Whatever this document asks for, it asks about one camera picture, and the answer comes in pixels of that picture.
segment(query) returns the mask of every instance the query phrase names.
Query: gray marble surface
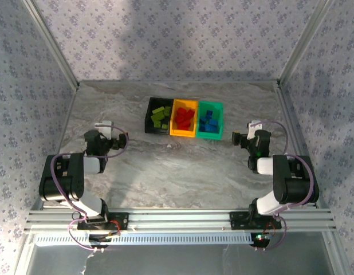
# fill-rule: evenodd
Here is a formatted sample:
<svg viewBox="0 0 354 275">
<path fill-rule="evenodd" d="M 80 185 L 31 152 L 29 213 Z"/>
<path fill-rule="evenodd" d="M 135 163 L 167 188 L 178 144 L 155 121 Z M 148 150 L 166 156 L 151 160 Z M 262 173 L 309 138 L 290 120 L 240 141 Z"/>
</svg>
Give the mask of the gray marble surface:
<svg viewBox="0 0 354 275">
<path fill-rule="evenodd" d="M 222 140 L 144 133 L 151 96 L 223 102 Z M 248 152 L 231 144 L 232 131 L 246 133 L 252 119 L 281 121 L 271 85 L 82 82 L 61 152 L 83 151 L 83 134 L 95 122 L 112 120 L 129 132 L 129 147 L 103 174 L 85 176 L 86 188 L 109 207 L 247 207 L 272 189 L 271 176 L 253 174 Z M 281 153 L 283 130 L 264 129 L 272 132 L 271 153 Z"/>
</svg>

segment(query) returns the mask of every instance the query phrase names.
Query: patterned wall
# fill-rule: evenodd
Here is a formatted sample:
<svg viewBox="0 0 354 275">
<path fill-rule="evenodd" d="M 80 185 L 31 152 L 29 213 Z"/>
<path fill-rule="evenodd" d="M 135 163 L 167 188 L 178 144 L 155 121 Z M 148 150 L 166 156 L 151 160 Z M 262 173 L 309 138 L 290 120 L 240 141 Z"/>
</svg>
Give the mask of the patterned wall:
<svg viewBox="0 0 354 275">
<path fill-rule="evenodd" d="M 0 274 L 15 265 L 72 91 L 20 0 L 0 1 Z"/>
<path fill-rule="evenodd" d="M 277 79 L 317 0 L 36 0 L 78 80 Z"/>
<path fill-rule="evenodd" d="M 335 1 L 285 92 L 354 272 L 354 0 Z"/>
</svg>

